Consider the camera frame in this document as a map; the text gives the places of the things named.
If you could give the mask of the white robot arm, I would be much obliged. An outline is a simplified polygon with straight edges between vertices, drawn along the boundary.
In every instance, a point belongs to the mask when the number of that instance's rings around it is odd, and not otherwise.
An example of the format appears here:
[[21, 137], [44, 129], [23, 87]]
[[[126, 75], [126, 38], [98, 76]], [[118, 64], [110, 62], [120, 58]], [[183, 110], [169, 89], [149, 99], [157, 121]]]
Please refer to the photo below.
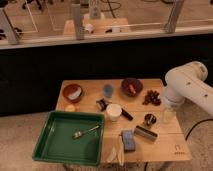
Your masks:
[[160, 99], [164, 105], [162, 121], [169, 123], [186, 99], [191, 100], [213, 116], [213, 87], [207, 85], [207, 67], [198, 61], [170, 69], [165, 74], [166, 86]]

